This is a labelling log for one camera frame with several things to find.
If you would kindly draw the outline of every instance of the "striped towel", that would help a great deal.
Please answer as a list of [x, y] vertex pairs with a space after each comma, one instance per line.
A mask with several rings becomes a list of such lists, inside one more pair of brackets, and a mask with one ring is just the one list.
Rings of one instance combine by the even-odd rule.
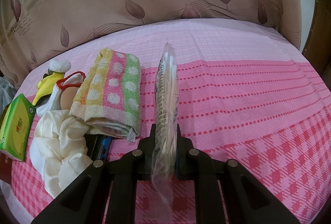
[[140, 135], [139, 59], [105, 48], [73, 99], [70, 115], [91, 125], [89, 133], [133, 141]]

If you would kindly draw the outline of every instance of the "tissue package logo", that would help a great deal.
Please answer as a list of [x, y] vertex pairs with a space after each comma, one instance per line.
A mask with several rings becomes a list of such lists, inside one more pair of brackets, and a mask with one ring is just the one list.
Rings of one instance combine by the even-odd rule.
[[21, 118], [19, 118], [19, 121], [16, 125], [16, 132], [19, 132], [21, 130], [22, 124], [23, 124], [23, 121]]

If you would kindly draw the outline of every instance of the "yellow toy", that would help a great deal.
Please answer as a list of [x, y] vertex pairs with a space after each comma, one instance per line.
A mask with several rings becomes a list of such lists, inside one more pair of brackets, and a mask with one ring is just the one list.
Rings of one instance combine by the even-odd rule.
[[71, 64], [69, 61], [59, 61], [52, 59], [48, 64], [48, 74], [37, 84], [37, 94], [34, 97], [33, 105], [36, 105], [41, 97], [50, 95], [57, 80], [63, 79], [65, 72], [69, 71]]

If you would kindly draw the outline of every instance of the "cotton swab package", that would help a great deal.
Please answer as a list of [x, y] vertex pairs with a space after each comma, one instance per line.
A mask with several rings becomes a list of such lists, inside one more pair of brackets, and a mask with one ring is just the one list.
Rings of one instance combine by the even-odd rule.
[[178, 75], [175, 50], [168, 41], [164, 47], [155, 79], [156, 133], [152, 155], [151, 180], [165, 210], [158, 212], [159, 221], [172, 216], [173, 191], [169, 185], [174, 174], [177, 142]]

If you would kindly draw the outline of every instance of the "white pom-pom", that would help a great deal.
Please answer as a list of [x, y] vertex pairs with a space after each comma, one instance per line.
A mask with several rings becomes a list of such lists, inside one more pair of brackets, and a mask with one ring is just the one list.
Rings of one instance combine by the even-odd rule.
[[71, 63], [70, 61], [59, 61], [57, 59], [52, 59], [48, 64], [48, 68], [54, 72], [67, 72], [71, 68]]

